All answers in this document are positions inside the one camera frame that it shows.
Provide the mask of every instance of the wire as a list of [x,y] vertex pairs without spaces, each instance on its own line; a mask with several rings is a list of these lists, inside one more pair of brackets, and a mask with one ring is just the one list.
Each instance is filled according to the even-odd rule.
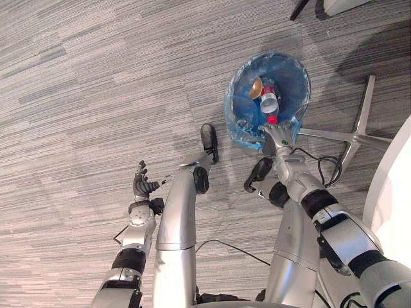
[[358,303],[356,300],[352,299],[352,297],[354,296],[360,296],[361,294],[359,292],[354,292],[351,294],[348,294],[346,297],[344,297],[344,299],[341,301],[341,305],[340,308],[344,308],[345,304],[347,304],[345,306],[345,308],[350,308],[351,304],[355,304],[355,306],[359,307],[359,308],[367,308],[367,306],[363,306],[360,303]]
[[122,234],[126,229],[128,228],[128,225],[125,226],[122,231],[118,232],[116,236],[113,237],[113,241],[117,242],[118,245],[121,245],[121,242],[117,239],[117,237]]
[[[238,248],[238,247],[235,247],[235,246],[233,246],[233,245],[227,244],[227,243],[225,243],[225,242],[223,242],[223,241],[219,241],[218,239],[209,239],[208,241],[203,242],[203,243],[195,250],[195,252],[197,253],[197,251],[199,251],[205,244],[210,243],[210,242],[218,242],[218,243],[223,244],[223,245],[226,245],[226,246],[228,246],[228,247],[237,249],[239,252],[242,252],[242,253],[245,253],[246,255],[249,255],[250,257],[255,258],[255,259],[258,260],[259,262],[262,262],[262,263],[264,263],[264,264],[266,264],[266,265],[268,265],[268,266],[271,266],[270,263],[265,262],[264,260],[261,260],[260,258],[257,258],[255,255],[252,255],[251,253],[246,252],[245,250],[242,250],[242,249],[240,249],[240,248]],[[327,308],[331,308],[331,306],[329,305],[329,303],[327,302],[327,300],[321,295],[321,293],[319,293],[317,290],[315,290],[315,294],[317,294],[317,295],[319,296],[319,298],[322,300],[322,302],[324,303],[324,305],[325,305]]]
[[226,245],[226,246],[228,246],[228,247],[237,249],[239,252],[245,253],[246,255],[249,255],[250,257],[255,258],[255,259],[258,260],[259,262],[262,262],[262,263],[264,263],[264,264],[266,264],[266,265],[268,265],[268,266],[271,265],[270,263],[265,262],[264,260],[261,260],[260,258],[257,258],[255,255],[252,255],[251,253],[246,252],[245,250],[242,250],[242,249],[240,249],[240,248],[238,248],[238,247],[235,247],[235,246],[233,246],[233,245],[227,244],[227,243],[225,243],[225,242],[223,242],[223,241],[219,241],[219,240],[217,240],[217,239],[209,239],[208,241],[203,242],[203,243],[196,249],[195,252],[197,253],[197,251],[199,251],[199,250],[201,249],[201,247],[203,247],[205,244],[210,243],[210,242],[219,242],[220,244],[223,244],[223,245]]
[[321,298],[322,302],[324,303],[324,305],[327,308],[331,308],[331,306],[329,305],[329,303],[327,302],[327,300],[321,295],[321,293],[319,293],[317,290],[315,290],[315,294],[317,294],[319,296],[319,298]]
[[[308,153],[306,150],[302,149],[302,148],[294,148],[290,154],[294,153],[295,151],[302,151],[303,153],[307,154],[309,157],[311,157],[312,159],[315,159],[317,161],[317,167],[319,169],[319,173],[321,176],[321,181],[322,184],[324,185],[324,187],[329,187],[331,185],[334,185],[335,183],[337,183],[337,181],[340,179],[341,174],[342,174],[342,163],[341,160],[335,156],[332,155],[324,155],[321,157],[315,157],[313,155],[311,155],[310,153]],[[337,175],[332,178],[328,183],[326,183],[326,180],[324,178],[324,174],[322,173],[321,170],[321,162],[331,162],[334,164],[335,169],[337,171]]]

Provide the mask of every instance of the chair leg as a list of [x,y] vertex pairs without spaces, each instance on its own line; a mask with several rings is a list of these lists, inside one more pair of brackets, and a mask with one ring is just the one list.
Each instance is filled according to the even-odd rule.
[[307,5],[309,0],[300,0],[298,1],[297,6],[294,8],[294,11],[291,14],[290,20],[294,21],[297,16],[301,13],[302,9]]

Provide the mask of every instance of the blue plastic bag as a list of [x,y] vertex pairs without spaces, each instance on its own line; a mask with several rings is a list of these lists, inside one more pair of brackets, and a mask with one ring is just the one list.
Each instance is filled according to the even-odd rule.
[[310,79],[298,60],[276,51],[252,57],[234,73],[224,101],[229,136],[241,148],[260,150],[265,141],[260,129],[265,117],[248,96],[254,80],[260,76],[275,80],[281,94],[278,121],[292,130],[294,138],[310,102]]

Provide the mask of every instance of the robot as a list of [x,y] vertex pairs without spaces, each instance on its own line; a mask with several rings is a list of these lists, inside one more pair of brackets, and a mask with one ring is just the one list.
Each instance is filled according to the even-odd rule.
[[[257,163],[244,188],[250,193],[259,191],[282,207],[284,214],[267,288],[258,295],[260,302],[229,295],[200,296],[196,287],[195,201],[198,194],[207,192],[210,167],[219,160],[216,131],[205,124],[201,127],[204,150],[187,157],[174,177],[149,182],[144,161],[139,163],[128,225],[92,307],[140,307],[155,215],[161,215],[155,247],[155,308],[311,307],[319,270],[318,247],[338,273],[358,279],[367,307],[411,307],[411,269],[386,259],[377,237],[308,171],[304,156],[295,154],[289,130],[268,123],[263,129],[270,157]],[[150,193],[171,180],[165,204],[162,199],[150,199]]]

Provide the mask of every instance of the striped carpet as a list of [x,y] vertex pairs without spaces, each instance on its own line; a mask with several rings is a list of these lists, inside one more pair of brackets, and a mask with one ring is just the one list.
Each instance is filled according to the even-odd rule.
[[[410,1],[375,0],[332,18],[310,1],[291,22],[296,2],[0,2],[0,307],[87,307],[118,249],[111,237],[127,222],[138,161],[151,179],[174,173],[201,148],[206,122],[221,162],[198,197],[197,240],[269,261],[281,211],[243,191],[258,157],[232,144],[222,113],[233,72],[252,55],[275,49],[306,66],[307,128],[349,132],[376,74],[368,131],[395,135],[411,113]],[[344,150],[297,143],[314,155]],[[381,158],[361,148],[331,189],[359,216]],[[252,299],[265,287],[267,266],[218,243],[197,261],[203,293]]]

